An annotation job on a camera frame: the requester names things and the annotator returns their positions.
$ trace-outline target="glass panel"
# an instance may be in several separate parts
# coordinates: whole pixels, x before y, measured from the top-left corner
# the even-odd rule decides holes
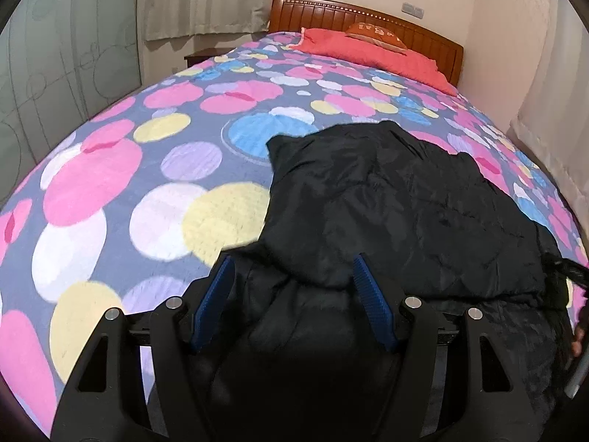
[[[0,35],[0,206],[61,140],[141,85],[136,0],[21,0]]]

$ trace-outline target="wooden headboard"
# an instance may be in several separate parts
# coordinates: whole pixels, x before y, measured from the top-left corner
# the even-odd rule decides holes
[[[394,32],[413,51],[435,60],[438,69],[456,86],[464,49],[448,38],[390,14],[329,0],[274,0],[270,33],[299,32],[301,28],[346,31],[353,23],[372,23]]]

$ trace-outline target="orange cushion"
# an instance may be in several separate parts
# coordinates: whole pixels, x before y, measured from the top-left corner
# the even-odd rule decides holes
[[[398,53],[405,53],[407,51],[407,47],[396,34],[386,28],[369,25],[369,23],[354,23],[350,26],[346,35],[350,38],[372,43],[386,50],[396,51]]]

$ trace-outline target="hand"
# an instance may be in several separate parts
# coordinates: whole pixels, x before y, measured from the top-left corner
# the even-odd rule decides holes
[[[585,332],[587,332],[587,326],[589,325],[589,304],[585,304],[585,307],[579,312],[579,324],[575,329],[575,339],[572,342],[571,349],[572,354],[575,357],[579,357],[583,351],[583,338]]]

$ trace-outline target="wooden nightstand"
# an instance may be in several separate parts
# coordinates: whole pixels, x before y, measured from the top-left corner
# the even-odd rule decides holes
[[[221,56],[229,53],[229,51],[234,49],[235,48],[206,48],[204,50],[197,51],[192,55],[185,56],[184,59],[186,60],[188,67],[191,67],[214,56]]]

